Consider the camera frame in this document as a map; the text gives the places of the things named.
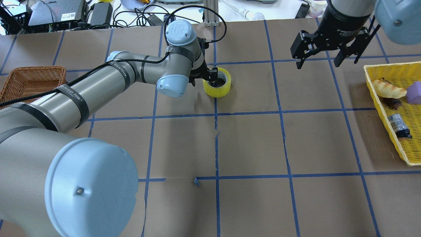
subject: purple block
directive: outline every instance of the purple block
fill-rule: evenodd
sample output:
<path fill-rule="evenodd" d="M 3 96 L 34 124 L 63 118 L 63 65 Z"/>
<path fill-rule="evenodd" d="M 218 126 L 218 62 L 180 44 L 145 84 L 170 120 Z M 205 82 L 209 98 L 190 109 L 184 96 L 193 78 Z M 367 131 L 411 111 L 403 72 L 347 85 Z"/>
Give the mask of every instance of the purple block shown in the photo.
<path fill-rule="evenodd" d="M 408 104 L 421 105 L 421 81 L 416 81 L 406 89 L 406 100 Z"/>

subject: tape roll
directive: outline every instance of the tape roll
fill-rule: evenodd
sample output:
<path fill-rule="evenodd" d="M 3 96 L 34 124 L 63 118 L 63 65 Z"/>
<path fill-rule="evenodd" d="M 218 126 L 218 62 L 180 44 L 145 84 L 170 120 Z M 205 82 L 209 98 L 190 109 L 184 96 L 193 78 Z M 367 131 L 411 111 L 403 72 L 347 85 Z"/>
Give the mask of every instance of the tape roll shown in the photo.
<path fill-rule="evenodd" d="M 221 67 L 218 68 L 218 78 L 225 81 L 221 87 L 213 87 L 208 81 L 203 80 L 203 89 L 210 97 L 220 98 L 228 94 L 231 89 L 231 75 L 229 72 Z"/>

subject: wicker basket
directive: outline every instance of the wicker basket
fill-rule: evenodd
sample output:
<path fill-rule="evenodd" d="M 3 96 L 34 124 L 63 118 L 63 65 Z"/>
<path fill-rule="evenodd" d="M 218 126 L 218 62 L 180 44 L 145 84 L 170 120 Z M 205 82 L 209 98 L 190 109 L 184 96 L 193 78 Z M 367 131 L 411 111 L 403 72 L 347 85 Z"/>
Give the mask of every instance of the wicker basket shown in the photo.
<path fill-rule="evenodd" d="M 421 105 L 408 104 L 406 97 L 402 97 L 400 100 L 403 106 L 399 111 L 391 110 L 388 105 L 380 101 L 372 84 L 373 80 L 381 80 L 384 77 L 395 86 L 408 88 L 412 83 L 421 81 L 421 62 L 366 65 L 364 66 L 364 71 L 367 78 L 367 86 L 378 115 L 383 121 L 400 158 L 409 166 L 421 165 Z M 387 119 L 388 116 L 395 113 L 402 115 L 402 119 L 408 125 L 413 139 L 407 141 L 399 141 L 397 139 Z"/>
<path fill-rule="evenodd" d="M 0 92 L 0 102 L 50 91 L 66 83 L 66 69 L 60 66 L 13 69 Z M 30 103 L 36 99 L 26 100 Z"/>

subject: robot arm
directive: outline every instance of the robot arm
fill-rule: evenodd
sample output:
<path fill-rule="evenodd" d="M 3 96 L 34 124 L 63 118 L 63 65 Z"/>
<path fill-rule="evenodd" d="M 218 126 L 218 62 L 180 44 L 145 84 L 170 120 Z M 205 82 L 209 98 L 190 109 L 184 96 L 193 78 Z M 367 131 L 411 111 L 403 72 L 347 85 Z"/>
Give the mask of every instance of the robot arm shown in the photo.
<path fill-rule="evenodd" d="M 64 134 L 135 82 L 180 97 L 195 78 L 216 81 L 190 23 L 166 29 L 165 57 L 113 52 L 87 77 L 30 104 L 0 110 L 0 219 L 30 237 L 118 236 L 136 202 L 138 173 L 123 149 Z"/>
<path fill-rule="evenodd" d="M 420 11 L 421 2 L 417 0 L 328 0 L 317 31 L 300 31 L 291 46 L 291 55 L 298 69 L 306 58 L 325 50 L 340 50 L 334 60 L 336 67 L 353 54 L 357 63 L 380 25 L 393 42 L 417 44 L 421 42 Z M 364 24 L 373 12 L 380 25 L 370 32 L 371 27 L 367 29 Z"/>

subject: yellow plastic basket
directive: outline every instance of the yellow plastic basket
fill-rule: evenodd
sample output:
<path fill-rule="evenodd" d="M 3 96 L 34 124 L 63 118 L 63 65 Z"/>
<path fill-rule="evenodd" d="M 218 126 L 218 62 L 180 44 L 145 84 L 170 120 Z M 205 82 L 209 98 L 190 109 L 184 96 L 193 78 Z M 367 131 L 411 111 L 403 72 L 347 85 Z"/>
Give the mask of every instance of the yellow plastic basket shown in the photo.
<path fill-rule="evenodd" d="M 378 115 L 383 121 L 400 158 L 409 166 L 421 165 L 421 105 L 408 104 L 406 97 L 403 97 L 400 99 L 403 106 L 397 111 L 392 110 L 379 99 L 372 84 L 373 80 L 382 80 L 383 77 L 395 86 L 408 88 L 412 83 L 421 81 L 421 62 L 366 65 L 364 71 L 367 86 Z M 387 119 L 387 116 L 395 113 L 402 115 L 403 121 L 411 131 L 412 139 L 405 141 L 397 139 Z"/>

